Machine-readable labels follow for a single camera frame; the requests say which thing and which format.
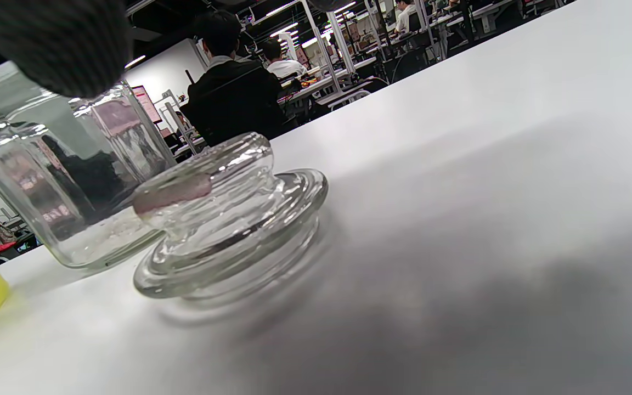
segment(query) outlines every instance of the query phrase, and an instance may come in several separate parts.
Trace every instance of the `person in white shirt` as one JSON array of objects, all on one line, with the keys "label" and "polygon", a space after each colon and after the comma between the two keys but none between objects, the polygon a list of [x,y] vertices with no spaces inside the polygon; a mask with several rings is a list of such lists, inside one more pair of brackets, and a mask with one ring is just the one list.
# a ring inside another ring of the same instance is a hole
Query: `person in white shirt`
[{"label": "person in white shirt", "polygon": [[276,75],[277,78],[284,78],[292,73],[296,73],[297,77],[301,77],[308,70],[296,60],[281,59],[281,45],[274,38],[270,38],[263,45],[263,53],[270,62],[268,72]]},{"label": "person in white shirt", "polygon": [[397,25],[394,30],[402,35],[409,32],[409,15],[416,12],[416,6],[414,0],[397,0],[397,8],[401,13],[397,16]]}]

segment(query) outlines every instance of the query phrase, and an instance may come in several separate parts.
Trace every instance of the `clear glass jar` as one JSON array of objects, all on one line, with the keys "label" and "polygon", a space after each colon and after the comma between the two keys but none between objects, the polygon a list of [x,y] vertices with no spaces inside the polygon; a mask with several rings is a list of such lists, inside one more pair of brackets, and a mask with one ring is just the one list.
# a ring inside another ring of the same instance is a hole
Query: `clear glass jar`
[{"label": "clear glass jar", "polygon": [[111,265],[160,235],[131,194],[174,164],[125,82],[66,98],[0,66],[0,195],[66,267]]},{"label": "clear glass jar", "polygon": [[327,193],[313,168],[274,174],[258,133],[202,151],[136,191],[138,217],[166,234],[136,268],[136,289],[216,308],[300,272]]}]

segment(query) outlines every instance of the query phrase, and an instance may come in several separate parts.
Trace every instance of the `white shirt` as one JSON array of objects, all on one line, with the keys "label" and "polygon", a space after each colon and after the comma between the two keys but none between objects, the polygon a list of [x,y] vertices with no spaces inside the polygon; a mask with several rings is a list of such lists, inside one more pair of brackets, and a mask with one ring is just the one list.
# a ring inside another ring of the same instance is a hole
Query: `white shirt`
[{"label": "white shirt", "polygon": [[291,73],[295,72],[297,76],[303,75],[307,72],[306,67],[296,60],[278,60],[268,66],[268,72],[276,75],[277,78],[284,78]]},{"label": "white shirt", "polygon": [[404,10],[397,16],[397,26],[394,28],[399,33],[409,32],[409,15],[416,12],[416,6],[409,4]]}]

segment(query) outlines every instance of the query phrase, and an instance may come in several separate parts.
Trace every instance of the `ceiling light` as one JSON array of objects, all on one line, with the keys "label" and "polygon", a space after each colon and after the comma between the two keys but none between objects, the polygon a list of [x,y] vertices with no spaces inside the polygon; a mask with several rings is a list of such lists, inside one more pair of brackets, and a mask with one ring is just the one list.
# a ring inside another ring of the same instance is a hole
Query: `ceiling light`
[{"label": "ceiling light", "polygon": [[145,59],[145,55],[140,56],[140,58],[136,58],[135,60],[131,60],[130,63],[128,63],[128,65],[126,65],[126,69],[131,67],[132,65],[135,65],[136,63],[140,62],[141,60]]},{"label": "ceiling light", "polygon": [[308,47],[309,45],[313,44],[314,42],[316,42],[316,37],[311,38],[311,40],[306,40],[306,42],[304,42],[304,43],[301,45],[301,47],[302,47],[302,48],[306,48],[306,47]]},{"label": "ceiling light", "polygon": [[286,32],[287,30],[291,29],[292,27],[294,27],[294,26],[296,26],[296,25],[298,25],[298,24],[299,24],[299,22],[294,22],[294,23],[292,23],[291,25],[289,25],[289,26],[285,27],[284,29],[280,29],[280,30],[278,30],[278,31],[276,31],[276,32],[274,32],[274,33],[272,33],[272,34],[270,35],[270,37],[274,37],[274,36],[278,35],[279,33],[284,33],[284,32]]},{"label": "ceiling light", "polygon": [[334,11],[334,13],[337,14],[337,13],[341,12],[342,10],[347,10],[348,8],[352,7],[355,4],[356,4],[356,2],[352,2],[352,3],[348,4],[348,5],[346,5],[345,7],[338,8],[337,10]]},{"label": "ceiling light", "polygon": [[284,8],[289,7],[290,5],[292,5],[292,3],[295,3],[295,2],[287,3],[287,4],[284,4],[282,7],[279,7],[279,8],[276,8],[276,9],[274,9],[274,10],[271,10],[271,11],[268,13],[268,15],[266,15],[266,16],[272,16],[272,15],[274,15],[274,14],[276,14],[276,13],[278,13],[278,12],[280,12],[280,11],[284,10]]}]

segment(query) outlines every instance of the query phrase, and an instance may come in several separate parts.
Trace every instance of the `black jacket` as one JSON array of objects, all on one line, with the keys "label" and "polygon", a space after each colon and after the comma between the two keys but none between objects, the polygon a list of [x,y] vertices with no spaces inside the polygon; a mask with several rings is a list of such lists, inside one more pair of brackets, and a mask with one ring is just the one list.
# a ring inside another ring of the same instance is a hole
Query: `black jacket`
[{"label": "black jacket", "polygon": [[273,138],[286,122],[277,103],[280,91],[277,77],[260,63],[231,60],[190,85],[189,103],[181,110],[211,146],[247,132]]}]

